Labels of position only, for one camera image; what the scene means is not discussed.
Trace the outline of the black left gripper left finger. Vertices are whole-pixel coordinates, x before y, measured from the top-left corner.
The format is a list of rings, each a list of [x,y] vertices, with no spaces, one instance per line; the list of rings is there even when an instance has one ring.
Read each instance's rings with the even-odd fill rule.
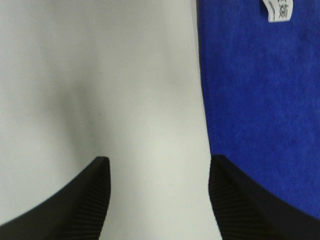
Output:
[[[0,226],[2,240],[97,240],[110,203],[110,160],[96,157],[47,200]]]

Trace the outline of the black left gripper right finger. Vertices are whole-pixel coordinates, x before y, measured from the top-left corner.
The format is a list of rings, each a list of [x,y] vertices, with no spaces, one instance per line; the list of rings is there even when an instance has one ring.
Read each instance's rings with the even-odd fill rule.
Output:
[[[224,155],[212,155],[208,195],[224,240],[318,240],[319,219],[276,197]]]

